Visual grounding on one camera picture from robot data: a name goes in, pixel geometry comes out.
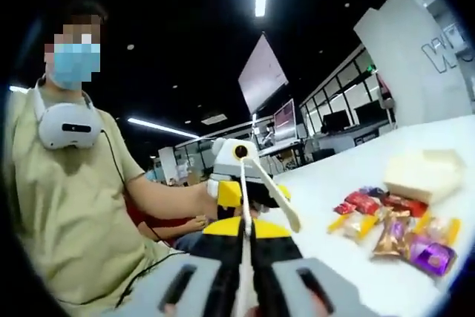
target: computer screen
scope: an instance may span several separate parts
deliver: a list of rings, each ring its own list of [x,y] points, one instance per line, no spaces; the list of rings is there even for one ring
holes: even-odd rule
[[[254,114],[289,82],[264,34],[259,38],[238,82],[250,114]]]
[[[331,114],[324,115],[324,125],[327,132],[335,133],[342,131],[347,126],[350,126],[350,119],[346,111],[336,111]]]
[[[355,108],[356,115],[360,125],[372,124],[387,120],[386,111],[381,108],[379,101],[375,100],[369,102],[361,107]]]
[[[294,100],[291,99],[274,114],[274,141],[297,139]]]

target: yellow robot part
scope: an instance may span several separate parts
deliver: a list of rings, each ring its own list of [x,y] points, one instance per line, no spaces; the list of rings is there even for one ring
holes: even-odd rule
[[[239,207],[241,191],[237,181],[220,181],[217,188],[217,204],[222,207]]]
[[[282,186],[282,185],[277,185],[277,187],[281,190],[282,194],[284,195],[284,197],[290,201],[290,192],[289,190],[287,189],[287,187],[285,186]]]
[[[217,220],[208,225],[203,234],[209,235],[228,235],[230,237],[237,237],[239,235],[240,217],[227,218]]]
[[[253,221],[257,239],[290,237],[290,232],[282,226],[260,219],[254,219]]]

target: black ceiling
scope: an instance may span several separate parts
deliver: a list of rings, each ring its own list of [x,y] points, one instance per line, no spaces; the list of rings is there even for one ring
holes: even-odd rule
[[[238,77],[262,31],[300,102],[358,46],[353,26],[366,9],[384,2],[267,0],[265,17],[256,19],[255,0],[100,1],[109,12],[101,73],[85,89],[98,108],[119,118],[134,156],[186,138],[133,127],[125,121],[128,117],[195,134],[249,120]],[[27,16],[18,21],[19,29],[25,30],[44,7],[64,2],[23,0]],[[133,50],[127,50],[129,44]],[[41,43],[33,46],[19,72],[18,81],[24,85],[42,74],[42,50]],[[228,120],[202,124],[211,112],[224,113]]]

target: office desk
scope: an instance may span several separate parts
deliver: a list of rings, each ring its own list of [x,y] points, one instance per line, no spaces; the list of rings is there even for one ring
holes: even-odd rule
[[[260,150],[259,157],[265,157],[268,155],[275,156],[288,150],[293,150],[293,151],[296,150],[298,152],[298,159],[297,159],[298,166],[304,166],[307,164],[307,160],[305,159],[305,153],[304,153],[304,141],[302,139],[296,139],[296,140],[292,140],[292,141],[284,142],[284,143],[276,143],[274,146]]]
[[[332,148],[339,153],[379,137],[379,128],[389,125],[388,120],[370,125],[357,125],[335,134],[316,134],[320,148]]]
[[[363,145],[284,172],[275,177],[292,195],[302,220],[302,230],[293,238],[304,256],[316,257],[352,281],[363,303],[383,316],[426,316],[447,296],[447,289],[470,255],[475,241],[475,116],[399,128]],[[357,246],[327,227],[338,215],[333,212],[352,191],[362,186],[382,186],[390,157],[410,149],[454,148],[467,166],[462,188],[431,206],[441,217],[462,221],[453,248],[459,258],[444,278],[435,282],[404,261],[371,261],[382,226],[377,226]],[[280,209],[263,218],[289,227]]]

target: blue face mask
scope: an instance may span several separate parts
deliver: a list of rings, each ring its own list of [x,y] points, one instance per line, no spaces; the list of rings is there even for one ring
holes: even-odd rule
[[[100,56],[100,44],[55,44],[51,80],[63,89],[81,89],[91,73],[100,72]]]

